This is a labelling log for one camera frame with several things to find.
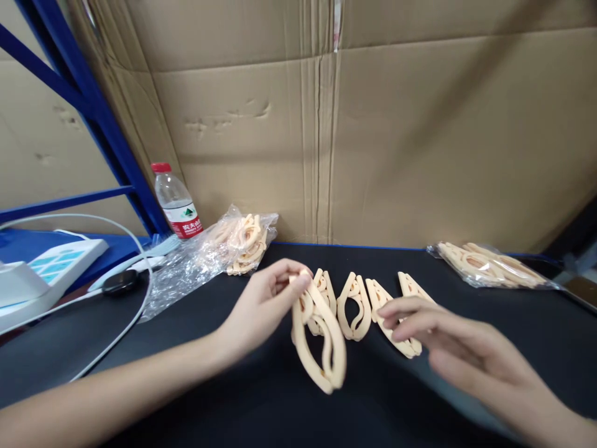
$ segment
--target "white device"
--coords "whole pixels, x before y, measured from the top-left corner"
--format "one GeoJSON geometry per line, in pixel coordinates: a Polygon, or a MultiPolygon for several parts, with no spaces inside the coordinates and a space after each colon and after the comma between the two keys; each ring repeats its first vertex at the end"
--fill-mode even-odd
{"type": "Polygon", "coordinates": [[[28,266],[5,264],[18,266],[6,272],[0,269],[0,304],[12,303],[0,307],[0,332],[48,311],[107,249],[104,240],[75,241],[47,250],[28,266]],[[5,288],[5,284],[20,289],[5,288]],[[31,295],[34,298],[18,300],[31,295]]]}
{"type": "Polygon", "coordinates": [[[24,261],[0,267],[0,307],[36,299],[50,289],[24,261]]]}

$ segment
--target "white cable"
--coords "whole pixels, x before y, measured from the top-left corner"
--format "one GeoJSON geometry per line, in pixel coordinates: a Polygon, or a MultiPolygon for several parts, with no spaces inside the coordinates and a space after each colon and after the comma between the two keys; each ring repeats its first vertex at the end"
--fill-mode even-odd
{"type": "Polygon", "coordinates": [[[83,238],[84,240],[88,240],[88,241],[90,239],[90,238],[87,238],[85,235],[81,235],[80,233],[71,232],[70,230],[56,229],[54,231],[57,231],[60,233],[66,233],[67,235],[78,236],[79,238],[83,238]]]}
{"type": "MultiPolygon", "coordinates": [[[[19,220],[11,221],[11,222],[0,225],[0,230],[4,230],[5,228],[14,226],[16,224],[21,224],[21,223],[30,222],[30,221],[37,221],[37,220],[45,219],[45,218],[72,218],[72,217],[99,219],[101,221],[105,221],[110,224],[113,224],[116,227],[124,230],[133,239],[133,241],[135,241],[135,244],[139,248],[139,252],[143,256],[143,259],[147,262],[147,264],[149,264],[149,262],[147,261],[147,255],[145,254],[145,251],[143,250],[143,246],[141,246],[141,243],[139,242],[137,237],[135,235],[133,235],[130,230],[128,230],[125,226],[120,225],[119,223],[114,222],[108,218],[98,217],[95,215],[85,215],[84,213],[58,213],[58,214],[54,214],[54,215],[42,215],[42,216],[38,216],[38,217],[21,218],[19,220]]],[[[72,380],[70,380],[70,382],[78,380],[83,375],[85,375],[85,373],[90,371],[106,355],[106,353],[108,353],[112,349],[112,347],[114,347],[124,337],[124,335],[126,335],[129,332],[129,330],[132,328],[132,326],[139,320],[139,318],[141,317],[141,314],[143,313],[143,310],[145,309],[145,305],[147,303],[147,299],[149,298],[149,293],[151,292],[151,288],[152,288],[153,281],[154,281],[153,269],[150,268],[150,269],[148,269],[148,271],[149,271],[149,284],[147,285],[147,292],[145,293],[145,298],[143,298],[143,303],[139,307],[139,311],[137,311],[137,314],[132,318],[132,320],[126,326],[126,328],[118,336],[116,336],[116,338],[93,361],[91,361],[91,363],[89,363],[89,365],[87,367],[85,367],[82,371],[77,373],[75,375],[75,377],[72,380]]]]}
{"type": "Polygon", "coordinates": [[[101,289],[97,289],[97,290],[95,290],[95,291],[93,291],[93,292],[90,292],[90,293],[88,293],[88,294],[85,294],[84,296],[81,296],[81,297],[79,297],[79,298],[77,298],[77,299],[75,299],[75,300],[72,300],[72,301],[70,301],[70,302],[66,302],[66,303],[64,303],[64,304],[60,305],[59,307],[52,308],[51,310],[48,310],[48,311],[46,311],[45,313],[42,313],[42,314],[40,314],[39,316],[32,317],[31,319],[29,319],[29,320],[26,320],[25,322],[21,322],[21,323],[19,323],[19,324],[13,325],[13,326],[12,326],[12,327],[10,327],[9,329],[7,329],[7,330],[4,330],[2,333],[0,333],[0,336],[2,336],[3,334],[7,334],[8,332],[11,332],[11,331],[13,331],[13,330],[16,330],[17,328],[20,328],[20,327],[22,327],[23,325],[30,324],[31,322],[33,322],[33,321],[35,321],[35,320],[37,320],[37,319],[41,319],[42,317],[45,317],[45,316],[47,316],[47,315],[50,315],[50,314],[52,314],[53,312],[56,312],[56,311],[58,311],[59,309],[63,309],[64,307],[67,307],[67,306],[69,306],[69,305],[72,305],[73,303],[80,302],[80,301],[82,301],[83,299],[89,299],[89,297],[97,296],[98,294],[101,294],[101,289]]]}

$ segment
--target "water bottle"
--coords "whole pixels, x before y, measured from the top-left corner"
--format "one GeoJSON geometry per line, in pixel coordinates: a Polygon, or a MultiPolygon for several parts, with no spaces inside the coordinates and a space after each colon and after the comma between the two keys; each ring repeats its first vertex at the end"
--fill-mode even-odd
{"type": "Polygon", "coordinates": [[[170,164],[151,164],[155,173],[155,194],[170,221],[174,233],[181,238],[191,238],[203,231],[197,209],[185,184],[172,174],[170,164]]]}

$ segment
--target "bottle label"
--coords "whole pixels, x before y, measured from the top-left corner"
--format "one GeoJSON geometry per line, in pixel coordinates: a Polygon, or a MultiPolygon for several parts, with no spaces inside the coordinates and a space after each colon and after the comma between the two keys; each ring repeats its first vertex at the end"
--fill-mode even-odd
{"type": "Polygon", "coordinates": [[[179,238],[191,238],[203,231],[195,204],[192,202],[184,207],[165,208],[164,213],[179,238]]]}

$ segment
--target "left hand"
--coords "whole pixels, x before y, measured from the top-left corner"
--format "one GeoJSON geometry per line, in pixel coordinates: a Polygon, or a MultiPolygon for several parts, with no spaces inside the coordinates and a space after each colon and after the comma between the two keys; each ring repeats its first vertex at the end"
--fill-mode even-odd
{"type": "Polygon", "coordinates": [[[313,273],[304,264],[282,259],[251,276],[234,309],[218,329],[224,346],[245,356],[269,338],[292,304],[307,290],[313,273]],[[306,269],[311,277],[300,275],[306,269]],[[289,276],[299,276],[289,284],[289,276]]]}

